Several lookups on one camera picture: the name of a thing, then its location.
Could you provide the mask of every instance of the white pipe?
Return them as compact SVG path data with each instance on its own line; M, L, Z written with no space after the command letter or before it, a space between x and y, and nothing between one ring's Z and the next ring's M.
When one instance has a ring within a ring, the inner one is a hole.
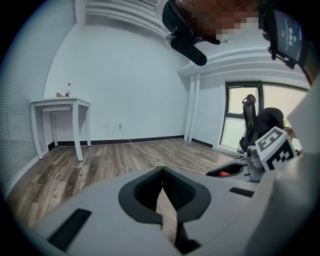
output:
M157 27L156 25L151 24L150 22L144 20L143 18L139 18L130 14L127 14L125 12L121 12L121 11L116 11L116 10L107 10L107 9L99 9L99 8L87 8L85 10L86 13L90 13L90 14L107 14L107 15L115 15L115 16L119 16L119 17L124 17L130 20L133 20L135 22L139 22L141 24L144 24L156 31L158 31L159 33L166 35L167 33L165 31L163 31L161 28Z
M162 23L162 21L154 18L153 16L150 16L148 14L146 14L145 12L142 12L140 10L136 10L133 9L131 7L127 7L127 6L123 6L123 5L119 5L119 4L115 4L115 3L109 3L109 2L88 2L86 4L86 6L96 6L96 7L108 7L108 8L112 8L112 9L117 9L117 10L121 10L121 11L125 11L131 14L135 14L139 17L142 17L143 19L148 19L149 21L158 24L159 26L163 27L164 24Z
M198 100L199 100L199 92L200 92L200 74L196 74L196 83L195 83L195 97L194 97L194 106L193 106L193 114L192 114L192 122L191 129L189 134L188 142L192 141L192 135L194 133L196 119L197 119L197 110L198 110Z
M189 137L189 131L190 131L190 122L191 122L191 116L192 116L192 105L193 105L193 98L194 98L194 92L195 92L195 75L190 76L190 96L189 96L189 106L188 106L188 115L186 118L186 124L185 124L185 132L184 132L184 141L186 142Z

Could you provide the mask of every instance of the chair backrest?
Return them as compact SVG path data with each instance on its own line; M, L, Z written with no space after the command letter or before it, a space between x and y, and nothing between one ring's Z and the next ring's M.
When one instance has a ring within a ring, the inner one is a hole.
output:
M243 101L243 115L245 120L245 135L240 141L240 146L244 152L247 148L255 144L259 135L259 128L256 116L256 98L249 94Z

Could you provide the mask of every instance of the white table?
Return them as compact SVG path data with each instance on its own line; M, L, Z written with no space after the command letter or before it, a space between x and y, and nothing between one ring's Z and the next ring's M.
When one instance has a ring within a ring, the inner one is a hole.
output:
M73 129L73 139L75 145L76 155L79 161L84 158L82 156L82 151L80 147L80 135L79 135L79 106L86 108L85 114L85 133L87 145L91 146L90 139L90 103L86 100L80 99L78 97L56 97L56 98L42 98L39 100L33 100L31 103L31 127L32 135L34 140L34 145L38 158L42 159L43 155L40 149L37 125L36 125L36 107L42 107L42 111L72 111L72 129ZM56 115L51 115L51 128L54 145L58 146L57 140L57 127L56 127Z

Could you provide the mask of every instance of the table leg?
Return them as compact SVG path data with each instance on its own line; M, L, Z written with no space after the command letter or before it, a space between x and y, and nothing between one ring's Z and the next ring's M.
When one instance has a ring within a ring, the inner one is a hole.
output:
M38 138L38 131L37 131L37 122L36 122L36 107L31 105L31 129L33 135L33 141L36 153L38 154L38 158L44 158L40 149L39 138Z
M55 114L51 114L51 130L52 130L52 137L53 137L53 142L54 146L58 146L58 137L57 137L57 117Z
M85 135L86 135L86 143L88 147L91 146L91 137L90 137L90 107L86 109L85 114Z
M78 161L82 161L84 158L82 156L80 147L80 135L79 135L79 101L76 100L73 103L72 108L72 128L73 128L73 139L75 145L76 156Z

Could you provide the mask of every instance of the bottle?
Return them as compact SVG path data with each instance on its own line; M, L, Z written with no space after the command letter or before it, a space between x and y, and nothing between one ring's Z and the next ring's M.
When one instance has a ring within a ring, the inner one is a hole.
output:
M68 83L68 88L65 91L65 97L70 97L70 83Z

